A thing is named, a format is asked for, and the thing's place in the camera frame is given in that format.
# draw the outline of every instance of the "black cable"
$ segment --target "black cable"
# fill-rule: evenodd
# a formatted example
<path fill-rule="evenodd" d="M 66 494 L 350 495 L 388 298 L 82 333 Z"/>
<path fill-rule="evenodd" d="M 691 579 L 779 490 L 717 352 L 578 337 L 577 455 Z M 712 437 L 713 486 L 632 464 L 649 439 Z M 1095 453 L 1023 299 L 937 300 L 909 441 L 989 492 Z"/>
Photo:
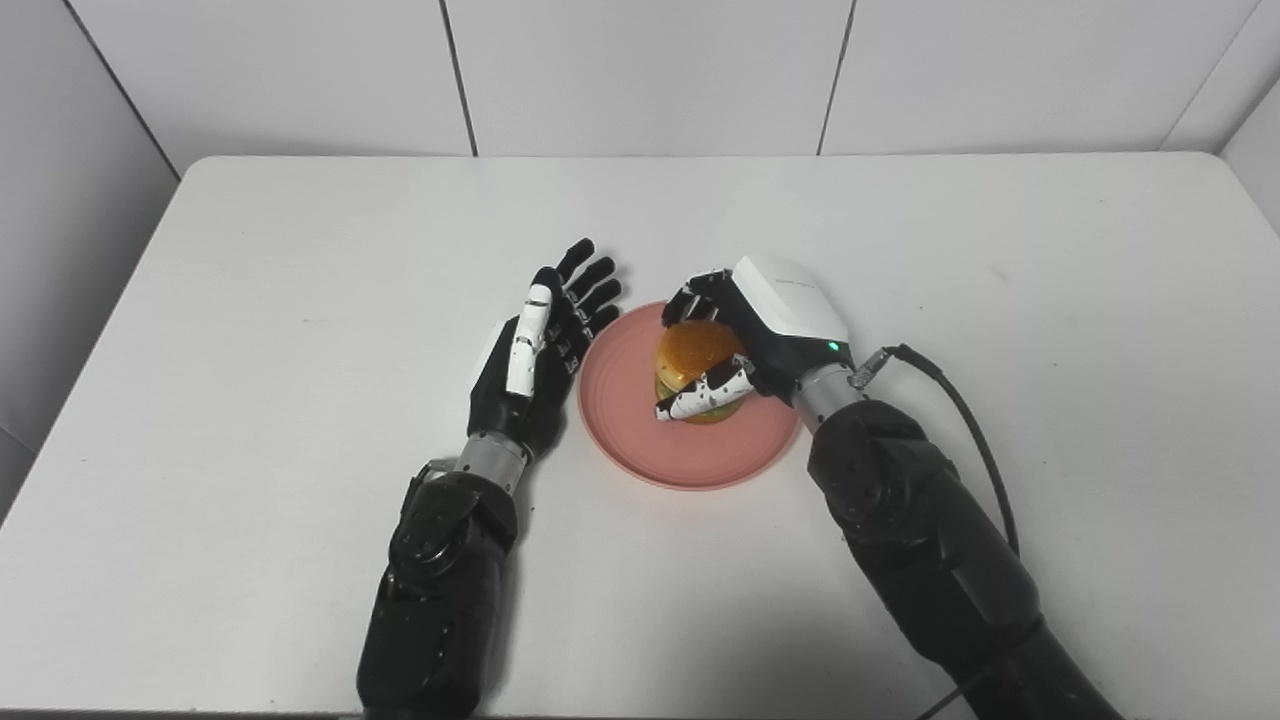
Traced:
<path fill-rule="evenodd" d="M 978 446 L 978 454 L 982 455 L 982 461 L 987 465 L 987 474 L 991 475 L 991 487 L 996 491 L 996 503 L 1000 506 L 1000 516 L 1005 521 L 1005 538 L 1009 541 L 1009 548 L 1014 551 L 1014 555 L 1018 555 L 1018 527 L 1014 525 L 1014 509 L 1009 503 L 1009 492 L 1005 489 L 1005 480 L 1000 477 L 1000 468 L 996 466 L 996 457 L 991 454 L 991 446 L 987 445 L 987 437 L 982 434 L 978 419 L 973 416 L 973 410 L 969 410 L 969 405 L 960 397 L 960 391 L 942 374 L 942 368 L 934 365 L 928 357 L 905 343 L 897 347 L 886 347 L 884 351 L 942 386 L 947 397 L 951 398 L 956 410 L 960 411 L 964 424 L 969 427 L 969 434 L 973 436 L 974 445 Z"/>

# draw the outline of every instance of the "robot wrist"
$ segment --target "robot wrist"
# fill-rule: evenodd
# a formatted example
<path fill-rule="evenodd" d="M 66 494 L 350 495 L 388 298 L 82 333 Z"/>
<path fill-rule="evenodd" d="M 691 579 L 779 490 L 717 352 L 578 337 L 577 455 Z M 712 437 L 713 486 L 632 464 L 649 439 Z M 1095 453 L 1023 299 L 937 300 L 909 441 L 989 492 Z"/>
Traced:
<path fill-rule="evenodd" d="M 529 451 L 506 434 L 479 430 L 467 438 L 453 469 L 479 475 L 511 495 L 530 461 Z"/>
<path fill-rule="evenodd" d="M 842 407 L 867 400 L 856 384 L 854 369 L 847 363 L 829 363 L 814 368 L 796 380 L 791 405 L 800 414 L 809 432 L 817 432 Z"/>

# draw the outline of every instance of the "white table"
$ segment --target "white table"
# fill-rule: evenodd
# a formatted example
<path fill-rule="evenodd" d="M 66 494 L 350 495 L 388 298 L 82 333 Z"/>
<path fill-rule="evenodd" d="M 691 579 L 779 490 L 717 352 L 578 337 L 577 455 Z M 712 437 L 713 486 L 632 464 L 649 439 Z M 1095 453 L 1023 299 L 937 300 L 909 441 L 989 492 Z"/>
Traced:
<path fill-rule="evenodd" d="M 1280 240 L 1197 154 L 205 160 L 0 529 L 0 707 L 357 711 L 406 482 L 461 447 L 493 322 L 584 234 L 626 307 L 754 250 L 813 268 L 855 355 L 910 342 L 965 393 L 1050 623 L 1119 710 L 1280 715 Z M 872 389 L 993 512 L 941 392 L 899 366 Z M 483 710 L 902 717 L 946 693 L 806 445 L 678 493 L 571 407 L 517 496 Z"/>

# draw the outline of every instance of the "robotic arm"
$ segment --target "robotic arm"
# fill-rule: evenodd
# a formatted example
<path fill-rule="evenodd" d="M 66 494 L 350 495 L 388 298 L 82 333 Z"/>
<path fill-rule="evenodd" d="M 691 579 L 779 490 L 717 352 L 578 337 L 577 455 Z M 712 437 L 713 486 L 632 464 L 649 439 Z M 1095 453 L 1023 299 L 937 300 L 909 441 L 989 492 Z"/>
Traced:
<path fill-rule="evenodd" d="M 356 678 L 366 720 L 466 717 L 480 701 L 518 534 L 511 493 L 558 439 L 582 355 L 618 316 L 612 259 L 570 282 L 594 252 L 582 240 L 538 272 L 471 391 L 458 460 L 410 482 Z"/>
<path fill-rule="evenodd" d="M 891 354 L 936 366 L 900 346 L 855 370 L 847 331 L 817 283 L 773 258 L 691 278 L 663 322 L 690 318 L 733 328 L 746 359 L 713 368 L 659 404 L 658 418 L 703 413 L 724 388 L 749 392 L 741 379 L 795 407 L 813 432 L 809 474 L 854 560 L 911 647 L 955 679 L 979 717 L 1120 717 L 1046 625 L 1012 524 L 1006 543 L 920 425 L 864 393 Z"/>
<path fill-rule="evenodd" d="M 539 270 L 471 392 L 461 456 L 431 461 L 410 483 L 357 675 L 369 720 L 465 717 L 480 700 L 518 533 L 511 492 L 556 443 L 582 355 L 618 316 L 613 261 L 579 273 L 593 254 L 584 240 Z M 905 346 L 856 368 L 817 283 L 778 259 L 691 278 L 663 323 L 698 318 L 730 325 L 746 352 L 660 402 L 659 419 L 753 389 L 795 407 L 813 433 L 809 474 L 854 559 L 911 646 L 955 679 L 979 717 L 1120 717 L 1046 625 L 1010 547 L 1012 524 L 1006 543 L 919 424 L 864 393 L 890 355 L 934 379 L 941 370 Z"/>

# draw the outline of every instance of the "hamburger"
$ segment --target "hamburger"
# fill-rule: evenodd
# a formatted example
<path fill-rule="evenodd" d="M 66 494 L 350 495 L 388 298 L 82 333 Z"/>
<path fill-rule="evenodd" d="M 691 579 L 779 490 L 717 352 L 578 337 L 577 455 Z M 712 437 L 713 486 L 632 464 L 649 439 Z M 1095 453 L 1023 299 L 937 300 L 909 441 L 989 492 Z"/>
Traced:
<path fill-rule="evenodd" d="M 728 325 L 712 320 L 686 320 L 671 325 L 658 340 L 658 352 L 654 356 L 654 389 L 658 400 L 676 395 L 735 352 L 744 352 L 742 343 Z M 742 400 L 736 400 L 686 418 L 685 421 L 695 425 L 719 423 L 737 413 L 741 405 Z"/>

